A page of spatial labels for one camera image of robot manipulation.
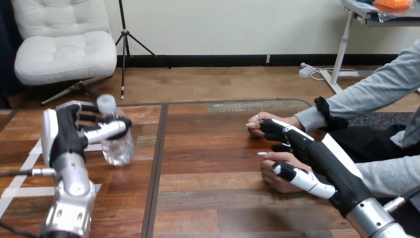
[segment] bottle cap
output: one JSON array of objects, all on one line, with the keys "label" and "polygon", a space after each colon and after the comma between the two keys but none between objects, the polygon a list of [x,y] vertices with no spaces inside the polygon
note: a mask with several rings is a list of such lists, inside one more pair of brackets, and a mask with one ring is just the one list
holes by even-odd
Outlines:
[{"label": "bottle cap", "polygon": [[102,114],[111,114],[115,112],[117,104],[111,94],[102,94],[96,100],[99,112]]}]

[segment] fingernail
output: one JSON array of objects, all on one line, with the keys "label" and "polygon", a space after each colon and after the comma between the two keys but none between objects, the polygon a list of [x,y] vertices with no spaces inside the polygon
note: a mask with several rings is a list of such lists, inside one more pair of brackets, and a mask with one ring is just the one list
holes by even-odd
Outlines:
[{"label": "fingernail", "polygon": [[246,124],[246,126],[247,126],[248,128],[252,128],[252,129],[254,129],[257,125],[255,124],[255,122],[250,122],[250,123],[247,123],[247,124]]}]

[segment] woman's hand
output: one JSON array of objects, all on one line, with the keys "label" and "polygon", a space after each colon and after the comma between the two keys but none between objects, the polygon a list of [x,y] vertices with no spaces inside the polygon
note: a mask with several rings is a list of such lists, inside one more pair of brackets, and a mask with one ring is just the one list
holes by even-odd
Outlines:
[{"label": "woman's hand", "polygon": [[263,160],[261,161],[260,171],[264,181],[274,190],[281,193],[292,193],[299,192],[302,189],[290,184],[289,182],[279,178],[272,169],[272,166],[277,161],[287,162],[297,168],[304,169],[306,171],[312,171],[312,168],[300,162],[296,157],[288,152],[260,152]]},{"label": "woman's hand", "polygon": [[289,117],[289,118],[281,118],[281,117],[278,117],[278,116],[275,116],[273,114],[266,113],[266,112],[260,112],[256,116],[251,117],[248,120],[248,124],[247,124],[247,126],[250,125],[252,127],[252,128],[248,127],[248,131],[252,136],[264,137],[264,133],[260,130],[261,119],[276,119],[276,120],[285,122],[287,124],[294,125],[295,127],[297,127],[298,129],[302,131],[305,130],[303,125],[299,122],[298,118],[295,116]]}]

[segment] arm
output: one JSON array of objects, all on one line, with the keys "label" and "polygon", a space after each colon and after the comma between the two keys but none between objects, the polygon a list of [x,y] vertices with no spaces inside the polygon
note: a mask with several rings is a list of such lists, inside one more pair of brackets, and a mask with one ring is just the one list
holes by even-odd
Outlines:
[{"label": "arm", "polygon": [[397,197],[420,184],[420,155],[356,164],[377,197]]},{"label": "arm", "polygon": [[[327,99],[335,117],[354,118],[386,107],[420,87],[420,40],[371,76]],[[315,107],[295,115],[306,131],[325,126]]]}]

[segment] prosthetic hand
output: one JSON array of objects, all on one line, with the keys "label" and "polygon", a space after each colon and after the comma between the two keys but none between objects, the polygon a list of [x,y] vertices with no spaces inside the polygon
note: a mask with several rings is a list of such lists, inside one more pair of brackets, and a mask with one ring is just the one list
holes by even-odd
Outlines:
[{"label": "prosthetic hand", "polygon": [[307,172],[285,162],[273,165],[280,178],[316,196],[328,199],[363,238],[406,238],[362,181],[362,175],[346,152],[327,134],[321,142],[275,119],[260,121],[269,140],[281,141],[277,151],[287,151],[312,167]]},{"label": "prosthetic hand", "polygon": [[[42,151],[47,167],[54,169],[55,199],[43,224],[42,238],[87,238],[96,189],[86,169],[88,144],[125,134],[131,121],[107,120],[83,111],[99,113],[91,103],[72,101],[44,111]],[[79,124],[92,121],[94,126]]]}]

